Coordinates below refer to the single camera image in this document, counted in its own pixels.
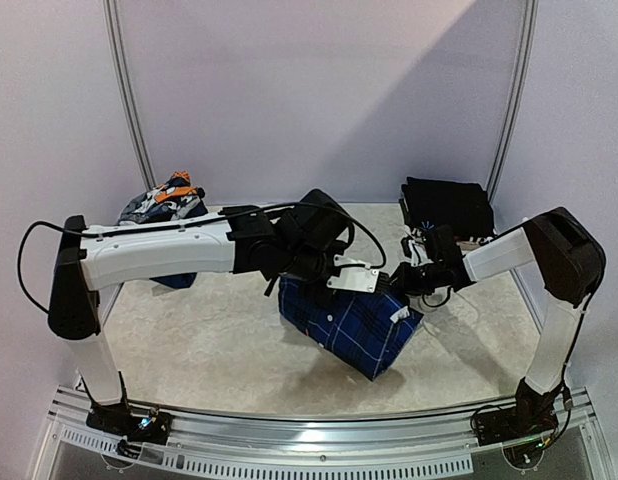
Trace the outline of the black t-shirt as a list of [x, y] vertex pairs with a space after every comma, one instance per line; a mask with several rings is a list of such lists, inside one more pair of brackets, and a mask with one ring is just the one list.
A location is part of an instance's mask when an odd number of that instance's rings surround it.
[[477, 183], [408, 177], [401, 193], [411, 228], [428, 230], [448, 225], [461, 239], [493, 234], [493, 209], [487, 192]]

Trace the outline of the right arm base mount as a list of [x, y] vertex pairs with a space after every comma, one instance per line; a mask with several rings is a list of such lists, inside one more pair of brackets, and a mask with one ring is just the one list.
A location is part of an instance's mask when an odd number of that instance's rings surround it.
[[550, 407], [538, 417], [524, 419], [515, 407], [503, 408], [493, 404], [479, 407], [470, 417], [470, 428], [480, 446], [518, 441], [532, 451], [553, 446], [570, 425], [572, 411], [568, 410], [563, 422]]

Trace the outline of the blue plaid garment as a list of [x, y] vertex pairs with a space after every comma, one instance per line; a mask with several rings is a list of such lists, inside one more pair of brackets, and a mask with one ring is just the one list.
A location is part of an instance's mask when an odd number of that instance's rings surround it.
[[281, 279], [278, 308], [282, 317], [370, 381], [393, 365], [423, 319], [404, 296], [392, 291], [335, 290], [325, 302], [311, 294], [309, 284]]

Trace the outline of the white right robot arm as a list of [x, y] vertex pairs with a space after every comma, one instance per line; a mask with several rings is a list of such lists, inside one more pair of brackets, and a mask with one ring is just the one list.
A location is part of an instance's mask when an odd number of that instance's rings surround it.
[[427, 231], [424, 246], [427, 263], [403, 262], [390, 277], [406, 295], [428, 295], [443, 287], [458, 292], [520, 267], [538, 269], [548, 296], [545, 318], [535, 354], [516, 391], [516, 406], [505, 421], [513, 435], [528, 435], [543, 422], [545, 409], [565, 385], [587, 307], [605, 274], [603, 247], [564, 207], [530, 218], [466, 254], [448, 226]]

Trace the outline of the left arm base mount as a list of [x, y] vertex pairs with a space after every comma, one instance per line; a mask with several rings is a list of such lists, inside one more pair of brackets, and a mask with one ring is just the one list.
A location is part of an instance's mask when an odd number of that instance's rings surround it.
[[165, 445], [171, 433], [174, 416], [151, 410], [144, 417], [132, 413], [125, 403], [115, 405], [93, 404], [86, 425], [94, 430], [125, 437], [128, 442]]

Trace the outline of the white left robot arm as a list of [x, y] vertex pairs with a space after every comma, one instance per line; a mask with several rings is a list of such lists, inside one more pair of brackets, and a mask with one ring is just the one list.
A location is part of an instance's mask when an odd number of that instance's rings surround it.
[[259, 272], [269, 282], [290, 277], [333, 290], [381, 291], [387, 261], [346, 256], [344, 232], [369, 229], [332, 197], [314, 189], [297, 202], [225, 207], [194, 219], [139, 226], [88, 226], [83, 216], [63, 226], [36, 221], [61, 235], [49, 303], [50, 330], [73, 353], [79, 375], [100, 419], [117, 434], [137, 426], [125, 402], [98, 314], [100, 290], [128, 281], [184, 273]]

